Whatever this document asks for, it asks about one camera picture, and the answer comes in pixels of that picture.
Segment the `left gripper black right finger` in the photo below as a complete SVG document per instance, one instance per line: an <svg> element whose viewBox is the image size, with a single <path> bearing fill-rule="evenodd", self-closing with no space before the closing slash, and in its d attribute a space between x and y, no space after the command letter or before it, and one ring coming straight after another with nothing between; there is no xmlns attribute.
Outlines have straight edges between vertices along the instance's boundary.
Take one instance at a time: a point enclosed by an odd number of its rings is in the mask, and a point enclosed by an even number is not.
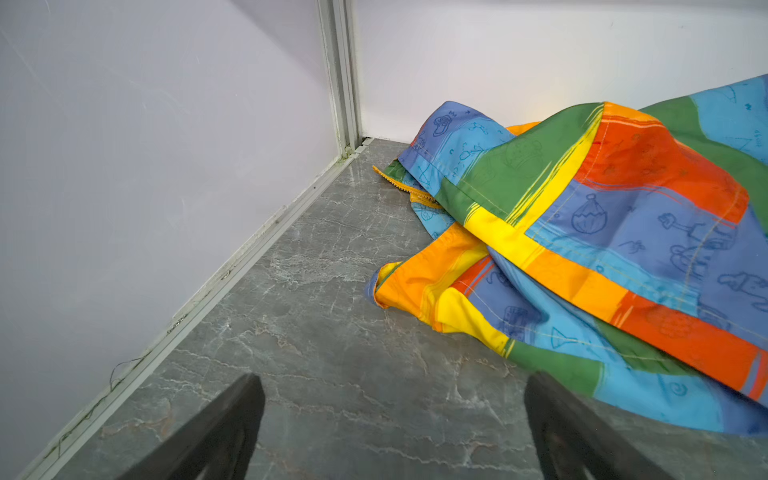
<svg viewBox="0 0 768 480"><path fill-rule="evenodd" d="M546 479L671 477L546 372L529 377L524 404Z"/></svg>

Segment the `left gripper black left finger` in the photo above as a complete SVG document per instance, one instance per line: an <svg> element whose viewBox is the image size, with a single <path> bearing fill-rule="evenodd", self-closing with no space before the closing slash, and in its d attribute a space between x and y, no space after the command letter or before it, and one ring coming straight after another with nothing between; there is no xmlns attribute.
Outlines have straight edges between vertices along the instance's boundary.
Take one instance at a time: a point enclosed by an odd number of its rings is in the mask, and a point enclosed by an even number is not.
<svg viewBox="0 0 768 480"><path fill-rule="evenodd" d="M260 378L239 377L122 479L243 479L266 397Z"/></svg>

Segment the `multicolour patchwork jacket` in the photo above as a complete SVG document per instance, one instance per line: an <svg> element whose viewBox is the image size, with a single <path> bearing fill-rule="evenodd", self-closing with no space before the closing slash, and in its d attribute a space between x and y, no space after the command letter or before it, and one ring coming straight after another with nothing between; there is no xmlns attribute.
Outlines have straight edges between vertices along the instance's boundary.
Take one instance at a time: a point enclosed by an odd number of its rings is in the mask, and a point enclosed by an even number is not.
<svg viewBox="0 0 768 480"><path fill-rule="evenodd" d="M767 432L767 79L504 127L448 101L382 177L431 235L367 293L669 424Z"/></svg>

